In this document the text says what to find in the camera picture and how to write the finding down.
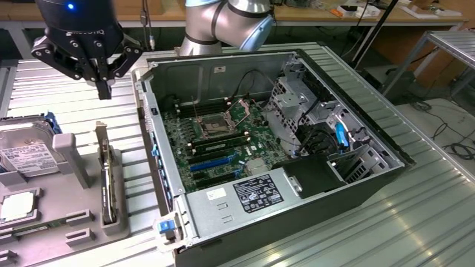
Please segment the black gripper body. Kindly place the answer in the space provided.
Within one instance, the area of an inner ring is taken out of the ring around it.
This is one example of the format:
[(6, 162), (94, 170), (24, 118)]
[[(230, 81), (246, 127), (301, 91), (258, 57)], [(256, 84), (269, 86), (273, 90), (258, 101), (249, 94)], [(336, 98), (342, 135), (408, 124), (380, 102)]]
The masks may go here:
[(68, 47), (69, 38), (80, 39), (88, 59), (109, 58), (124, 42), (124, 33), (114, 15), (112, 1), (36, 1), (46, 28), (44, 40), (77, 55)]

